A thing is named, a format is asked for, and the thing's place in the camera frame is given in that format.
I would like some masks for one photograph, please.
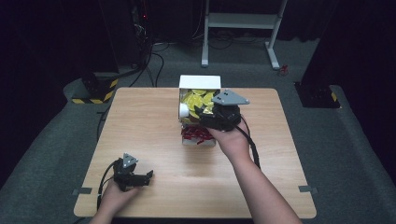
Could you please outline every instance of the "white metal frame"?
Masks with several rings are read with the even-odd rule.
[[[273,30],[269,42],[265,42],[264,47],[267,49],[273,69],[278,70],[279,63],[275,56],[274,44],[276,35],[282,22],[283,12],[285,11],[288,0],[282,0],[280,10],[275,15],[262,14],[234,14],[234,13],[210,13],[209,0],[206,0],[205,9],[205,33],[204,44],[202,49],[202,67],[209,66],[209,48],[208,33],[209,27],[229,27],[229,28],[250,28],[250,29],[269,29]]]

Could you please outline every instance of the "wooden table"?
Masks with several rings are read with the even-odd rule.
[[[240,105],[260,154],[262,171],[300,218],[316,215],[290,129],[273,89],[232,89],[250,105]],[[124,152],[139,159],[135,173],[154,170],[149,186],[118,217],[251,217],[233,168],[215,147],[183,146],[177,88],[117,90],[75,206],[78,217],[92,217],[107,166]]]

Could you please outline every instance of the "wire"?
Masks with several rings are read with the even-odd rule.
[[[107,167],[107,169],[105,170],[105,173],[102,176],[102,180],[100,181],[100,185],[99,185],[99,190],[98,190],[98,196],[97,196],[97,203],[96,203],[96,209],[99,209],[100,203],[102,201],[102,191],[103,191],[103,185],[109,180],[111,179],[111,177],[105,182],[105,177],[107,175],[108,170],[110,170],[111,167],[113,167],[115,161],[111,162],[111,164]]]
[[[152,53],[152,54],[154,54],[157,57],[160,57],[161,61],[163,61],[163,64],[161,65],[161,68],[160,68],[160,70],[157,73],[157,77],[155,78],[155,83],[154,83],[154,87],[158,87],[158,79],[160,77],[161,71],[163,70],[163,65],[165,64],[165,62],[163,60],[163,56],[161,56],[160,54],[158,54],[158,53]]]
[[[151,86],[154,87],[154,78],[152,78],[152,74],[151,74],[151,71],[149,70],[148,66],[146,67],[146,71],[148,72],[148,77],[149,77],[149,80],[151,81]]]
[[[192,39],[193,39],[193,40],[196,40],[196,39],[198,39],[199,37],[201,37],[201,36],[203,36],[203,35],[205,35],[205,34],[202,33],[202,34],[200,34],[200,35],[198,35],[198,36],[196,36],[196,37],[193,37]]]
[[[252,40],[238,40],[234,38],[233,42],[236,44],[256,44],[265,41],[265,38],[258,38],[256,36],[252,36],[252,38],[253,38]]]
[[[100,124],[102,123],[102,121],[105,121],[106,119],[103,119],[103,117],[105,116],[105,114],[108,112],[108,110],[110,109],[111,105],[105,110],[105,112],[97,112],[97,114],[100,114],[100,119],[99,119],[99,123],[98,123],[98,127],[96,129],[96,141],[99,141],[99,132],[100,132]]]
[[[142,73],[143,73],[144,71],[145,71],[145,69],[142,69],[142,70],[140,71],[139,75],[137,75],[136,79],[134,80],[134,82],[132,82],[131,85],[129,85],[129,87],[132,87],[132,86],[136,83],[136,81],[140,78],[140,76],[142,76]]]
[[[75,222],[73,222],[73,224],[78,224],[79,222],[81,222],[84,219],[85,219],[85,217],[81,217],[81,218],[77,219]]]
[[[199,22],[197,25],[197,29],[195,30],[194,34],[192,35],[192,39],[194,39],[194,36],[198,33],[198,30],[201,26],[201,20],[202,20],[202,12],[204,11],[204,0],[201,1],[201,14],[199,15]]]
[[[248,143],[250,144],[251,152],[253,154],[254,163],[261,169],[260,158],[259,158],[259,153],[257,152],[256,144],[254,144],[253,139],[251,139],[251,137],[250,137],[250,130],[248,129],[248,124],[246,123],[246,121],[244,119],[243,119],[243,121],[247,125],[248,134],[245,133],[245,131],[243,131],[239,126],[234,125],[234,127],[246,137]]]
[[[242,121],[244,121],[247,126],[247,133],[244,130],[242,130],[238,125],[234,124],[233,122],[231,122],[227,118],[225,118],[221,113],[216,113],[216,115],[218,115],[221,118],[223,118],[224,120],[226,120],[227,123],[233,125],[236,130],[238,130],[242,135],[244,135],[246,137],[247,142],[250,144],[250,149],[253,154],[254,163],[257,165],[257,167],[259,167],[259,169],[261,169],[259,153],[257,152],[256,144],[254,144],[253,139],[251,139],[251,137],[250,137],[250,129],[249,129],[248,123],[246,122],[244,117],[241,115]]]
[[[164,50],[168,49],[168,48],[171,46],[171,43],[169,43],[169,42],[166,42],[166,43],[155,43],[154,46],[160,46],[160,45],[164,45],[164,44],[166,45],[165,48],[163,48],[163,49],[156,49],[156,50],[153,50],[152,52],[164,51]]]
[[[221,36],[221,35],[213,35],[218,41],[230,41],[230,43],[228,45],[226,45],[225,47],[219,48],[219,47],[215,47],[213,45],[208,44],[208,46],[212,49],[227,49],[229,48],[232,44],[233,44],[233,36],[232,35],[227,35],[226,37]]]

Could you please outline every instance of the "yellow and black tape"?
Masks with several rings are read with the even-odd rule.
[[[337,96],[335,95],[334,92],[332,92],[332,100],[335,101],[335,102],[337,102]]]
[[[114,90],[116,89],[116,85],[119,82],[118,79],[113,80],[105,90],[101,90],[101,97],[98,98],[72,98],[72,102],[75,104],[105,104],[107,103],[111,97],[113,96]]]

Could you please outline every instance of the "gray carpet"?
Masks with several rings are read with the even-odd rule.
[[[179,76],[221,76],[223,87],[274,88],[278,91],[297,147],[318,215],[304,223],[396,223],[396,189],[372,151],[343,91],[332,86],[342,108],[302,107],[293,83],[300,81],[318,41],[276,41],[276,56],[290,73],[279,77],[272,70],[262,41],[233,43],[227,49],[209,49],[209,66],[202,68],[201,48],[181,44],[157,45],[165,64],[159,87],[177,87]],[[224,42],[211,42],[216,47]],[[160,58],[149,68],[157,74]],[[117,88],[127,87],[137,75],[122,77]],[[68,99],[80,82],[64,88]],[[147,72],[134,87],[149,87]],[[68,103],[27,150],[0,191],[0,223],[65,223],[74,216],[77,196],[91,161],[100,115],[110,104]],[[86,218],[80,223],[88,223]],[[130,223],[189,223],[186,220],[131,220]]]

